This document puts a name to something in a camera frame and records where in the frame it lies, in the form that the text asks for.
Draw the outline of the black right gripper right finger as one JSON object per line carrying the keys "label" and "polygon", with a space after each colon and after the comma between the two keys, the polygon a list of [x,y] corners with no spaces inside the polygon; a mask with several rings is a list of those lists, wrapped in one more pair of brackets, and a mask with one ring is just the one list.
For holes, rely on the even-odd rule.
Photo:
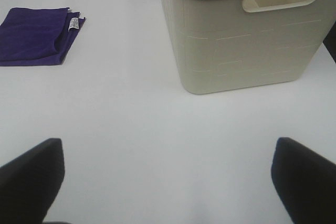
{"label": "black right gripper right finger", "polygon": [[281,137],[271,165],[275,190],[293,223],[335,223],[335,163]]}

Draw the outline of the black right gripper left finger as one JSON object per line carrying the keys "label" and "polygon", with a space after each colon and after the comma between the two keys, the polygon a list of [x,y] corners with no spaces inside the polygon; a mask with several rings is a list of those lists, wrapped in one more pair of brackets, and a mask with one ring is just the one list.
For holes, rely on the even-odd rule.
{"label": "black right gripper left finger", "polygon": [[1,167],[1,223],[43,223],[65,176],[59,138],[49,138]]}

